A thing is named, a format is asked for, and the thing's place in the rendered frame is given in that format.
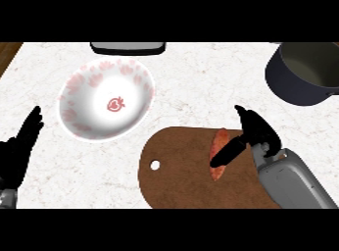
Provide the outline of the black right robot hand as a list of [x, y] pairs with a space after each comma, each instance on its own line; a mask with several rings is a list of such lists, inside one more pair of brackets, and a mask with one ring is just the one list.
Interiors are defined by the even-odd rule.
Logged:
[[211, 167], [214, 169], [225, 166], [234, 160], [246, 149], [246, 145], [252, 147], [259, 145], [264, 158], [276, 156], [282, 150], [280, 136], [264, 118], [255, 111], [246, 110], [240, 105], [236, 105], [236, 109], [240, 116], [243, 135], [230, 140], [212, 158]]

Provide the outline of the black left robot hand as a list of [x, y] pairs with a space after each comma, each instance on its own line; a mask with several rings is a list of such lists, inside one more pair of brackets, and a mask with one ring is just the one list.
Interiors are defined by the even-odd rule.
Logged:
[[19, 189], [23, 184], [42, 127], [41, 107], [36, 106], [19, 134], [7, 141], [0, 141], [0, 191]]

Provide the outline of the orange sweet potato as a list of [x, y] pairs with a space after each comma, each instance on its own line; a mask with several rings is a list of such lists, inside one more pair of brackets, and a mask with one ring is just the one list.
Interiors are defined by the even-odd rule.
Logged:
[[[231, 141], [230, 133], [225, 128], [221, 128], [215, 134], [212, 147], [211, 147], [211, 157], [215, 157], [223, 148], [227, 146], [228, 142]], [[227, 166], [218, 166], [217, 168], [211, 168], [211, 177], [212, 180], [218, 180], [225, 172]]]

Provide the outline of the brown wooden cutting board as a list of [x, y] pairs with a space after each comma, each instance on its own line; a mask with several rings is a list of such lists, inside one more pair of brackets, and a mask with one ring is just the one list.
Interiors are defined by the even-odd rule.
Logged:
[[211, 177], [215, 128], [172, 126], [147, 141], [140, 160], [140, 187], [153, 208], [279, 209], [258, 179], [252, 150]]

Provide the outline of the dark grey pot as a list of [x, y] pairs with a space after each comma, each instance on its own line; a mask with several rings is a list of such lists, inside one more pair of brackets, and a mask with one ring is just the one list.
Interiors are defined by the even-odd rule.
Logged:
[[267, 64], [265, 80], [274, 94], [298, 106], [339, 95], [339, 45], [283, 42]]

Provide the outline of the white bowl with red print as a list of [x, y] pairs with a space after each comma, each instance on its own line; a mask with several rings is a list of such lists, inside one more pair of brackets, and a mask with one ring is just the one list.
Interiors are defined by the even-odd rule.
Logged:
[[58, 96], [57, 115], [81, 141], [109, 142], [143, 123], [155, 104], [156, 81], [134, 58], [107, 56], [72, 73]]

